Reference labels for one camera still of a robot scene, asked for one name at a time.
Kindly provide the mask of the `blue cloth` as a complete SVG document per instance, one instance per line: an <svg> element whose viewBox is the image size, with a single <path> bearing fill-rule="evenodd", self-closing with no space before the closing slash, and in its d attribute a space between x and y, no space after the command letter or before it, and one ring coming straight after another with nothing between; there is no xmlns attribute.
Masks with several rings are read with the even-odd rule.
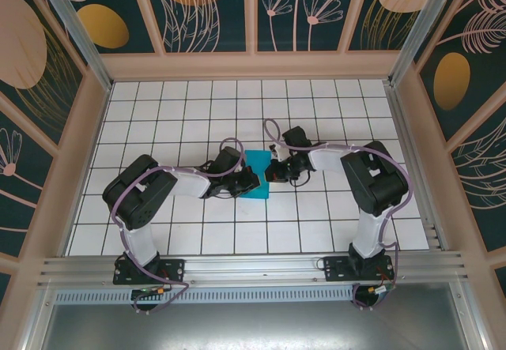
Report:
<svg viewBox="0 0 506 350"><path fill-rule="evenodd" d="M240 198L266 200L270 195L270 184L266 181L265 170L270 165L271 154L265 150L247 149L246 165L259 177L260 185Z"/></svg>

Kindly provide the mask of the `small circuit board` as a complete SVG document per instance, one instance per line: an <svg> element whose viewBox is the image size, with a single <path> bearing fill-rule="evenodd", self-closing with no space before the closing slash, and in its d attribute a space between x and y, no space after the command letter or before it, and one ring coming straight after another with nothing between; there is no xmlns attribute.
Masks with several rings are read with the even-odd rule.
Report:
<svg viewBox="0 0 506 350"><path fill-rule="evenodd" d="M369 286L366 288L366 296L368 299L380 299L382 296L385 296L390 291L394 290L395 287L395 284L378 284Z"/></svg>
<svg viewBox="0 0 506 350"><path fill-rule="evenodd" d="M149 288L140 288L134 289L131 292L130 300L140 300L140 301L158 301L161 300L163 295L166 292L170 292L172 288L170 286L157 286L157 287L149 287Z"/></svg>

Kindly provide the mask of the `aluminium side rail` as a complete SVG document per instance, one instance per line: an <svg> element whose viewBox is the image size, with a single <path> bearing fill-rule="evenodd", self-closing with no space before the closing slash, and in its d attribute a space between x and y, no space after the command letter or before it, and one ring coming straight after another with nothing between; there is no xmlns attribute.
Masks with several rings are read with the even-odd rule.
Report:
<svg viewBox="0 0 506 350"><path fill-rule="evenodd" d="M440 217L434 205L432 192L429 188L425 170L417 150L408 118L404 112L400 95L397 90L386 81L383 83L383 86L398 133L398 139L402 148L407 171L414 184L414 194L418 212L421 215L421 221L429 242L429 248L430 250L449 251L450 247L445 238Z"/></svg>

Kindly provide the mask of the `aluminium mounting rail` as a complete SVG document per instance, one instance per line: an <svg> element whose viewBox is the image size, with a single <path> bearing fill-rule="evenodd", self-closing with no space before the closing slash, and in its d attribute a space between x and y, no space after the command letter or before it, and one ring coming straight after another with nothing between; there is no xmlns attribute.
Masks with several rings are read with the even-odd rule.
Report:
<svg viewBox="0 0 506 350"><path fill-rule="evenodd" d="M183 280L192 287L267 287L324 284L321 254L185 256ZM115 256L47 258L36 278L39 288L111 288ZM467 280L456 251L402 251L399 284Z"/></svg>

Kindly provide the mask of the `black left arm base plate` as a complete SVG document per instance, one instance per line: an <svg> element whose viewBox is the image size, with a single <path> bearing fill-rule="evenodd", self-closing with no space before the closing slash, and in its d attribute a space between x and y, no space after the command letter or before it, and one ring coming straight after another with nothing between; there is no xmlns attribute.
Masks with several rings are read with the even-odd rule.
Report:
<svg viewBox="0 0 506 350"><path fill-rule="evenodd" d="M155 258L146 265L145 269L165 280L182 282L184 267L183 259ZM121 258L115 261L112 283L114 285L141 285L160 284L160 281L147 276L129 258Z"/></svg>

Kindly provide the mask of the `grey metal sheet panel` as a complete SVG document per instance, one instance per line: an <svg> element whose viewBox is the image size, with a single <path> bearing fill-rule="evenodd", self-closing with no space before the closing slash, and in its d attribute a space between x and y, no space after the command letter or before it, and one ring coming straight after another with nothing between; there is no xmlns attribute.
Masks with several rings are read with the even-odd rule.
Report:
<svg viewBox="0 0 506 350"><path fill-rule="evenodd" d="M39 306L26 350L489 350L449 283L404 284L378 307L348 301Z"/></svg>

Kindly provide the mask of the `aluminium frame post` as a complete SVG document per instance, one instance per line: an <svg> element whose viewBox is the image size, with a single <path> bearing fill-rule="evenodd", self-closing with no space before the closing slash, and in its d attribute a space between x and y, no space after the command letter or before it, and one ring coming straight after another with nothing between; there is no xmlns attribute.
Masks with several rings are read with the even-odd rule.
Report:
<svg viewBox="0 0 506 350"><path fill-rule="evenodd" d="M49 0L54 6L57 14L62 19L74 39L77 47L84 55L91 70L96 75L100 85L107 91L111 91L111 76L109 75L104 62L102 61L95 44L90 39L85 27L81 23L70 0Z"/></svg>
<svg viewBox="0 0 506 350"><path fill-rule="evenodd" d="M392 89L396 88L402 81L406 71L409 69L416 53L423 44L425 38L429 35L432 27L443 11L447 0L426 0L420 13L418 14L413 27L410 29L408 36L401 51L396 58L395 64L387 76L387 85Z"/></svg>

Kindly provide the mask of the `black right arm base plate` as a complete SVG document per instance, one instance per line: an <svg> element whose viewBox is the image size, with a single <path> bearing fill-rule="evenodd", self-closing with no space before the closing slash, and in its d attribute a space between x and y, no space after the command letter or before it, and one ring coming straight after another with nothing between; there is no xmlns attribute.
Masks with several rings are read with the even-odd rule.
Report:
<svg viewBox="0 0 506 350"><path fill-rule="evenodd" d="M388 255L362 259L350 256L325 257L323 271L326 281L377 281L382 277L393 280L395 276L392 260Z"/></svg>

